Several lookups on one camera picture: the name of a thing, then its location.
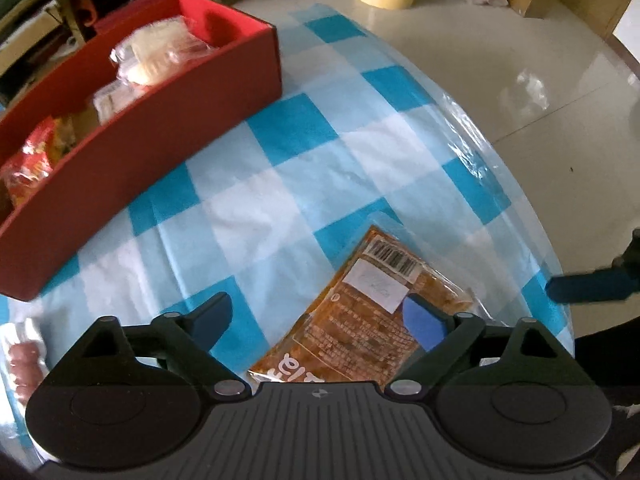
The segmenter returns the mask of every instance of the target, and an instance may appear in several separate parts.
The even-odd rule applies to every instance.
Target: black object
[[[634,229],[631,243],[610,267],[553,276],[545,290],[556,303],[623,301],[640,292],[640,228]]]
[[[638,334],[640,317],[575,341],[576,360],[615,406],[611,430],[596,457],[598,464],[612,474],[620,455],[640,442],[640,412],[633,414],[628,408],[640,404]],[[640,454],[620,478],[640,479]]]
[[[0,76],[0,105],[7,108],[11,100],[17,95],[29,78],[33,75],[34,69],[29,67],[24,56],[11,65]]]
[[[410,300],[451,332],[384,392],[374,383],[263,383],[251,396],[207,354],[230,322],[226,294],[149,326],[100,318],[28,403],[32,437],[61,460],[37,476],[607,478],[591,459],[609,403],[543,325],[488,327]]]

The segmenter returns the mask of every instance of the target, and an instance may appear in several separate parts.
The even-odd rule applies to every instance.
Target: packaged food
[[[14,206],[27,199],[75,143],[71,122],[47,117],[27,137],[22,149],[0,168]]]
[[[33,318],[21,323],[5,323],[0,326],[0,343],[9,388],[25,407],[49,372],[44,362],[47,350],[38,323]]]
[[[94,94],[94,106],[98,112],[100,124],[109,121],[144,93],[144,89],[124,84],[120,79],[100,88]]]
[[[420,294],[448,314],[474,298],[373,226],[325,290],[249,370],[256,381],[388,383],[418,349],[401,303]]]
[[[136,30],[111,52],[118,78],[127,84],[153,86],[179,72],[192,60],[213,51],[189,32],[184,18],[175,16]]]
[[[76,144],[80,143],[86,136],[100,126],[98,111],[93,102],[85,103],[82,109],[69,114],[67,117],[73,126]]]

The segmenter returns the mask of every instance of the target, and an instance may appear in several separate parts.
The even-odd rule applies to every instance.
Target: barcode label
[[[400,274],[411,284],[415,283],[415,280],[420,276],[422,270],[420,262],[380,236],[376,236],[373,239],[365,249],[364,254],[371,256],[393,272]]]

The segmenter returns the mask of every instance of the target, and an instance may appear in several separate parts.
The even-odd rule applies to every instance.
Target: plastic table cover
[[[433,267],[470,286],[496,321],[534,316],[572,350],[568,310],[544,293],[561,270],[548,238],[460,106],[330,7],[275,25],[282,99],[141,194],[36,300],[0,298],[0,318],[39,318],[52,367],[98,316],[145,324],[224,290],[234,317],[212,354],[244,372],[380,212],[412,233]],[[23,424],[14,427],[22,443]]]

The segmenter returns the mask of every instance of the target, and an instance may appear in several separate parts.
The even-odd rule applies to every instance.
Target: tile floor
[[[640,226],[640,84],[560,3],[544,20],[463,0],[382,10],[359,0],[223,0],[269,20],[315,2],[387,41],[449,92],[520,182],[564,270],[606,266]],[[574,308],[577,335],[640,316]]]

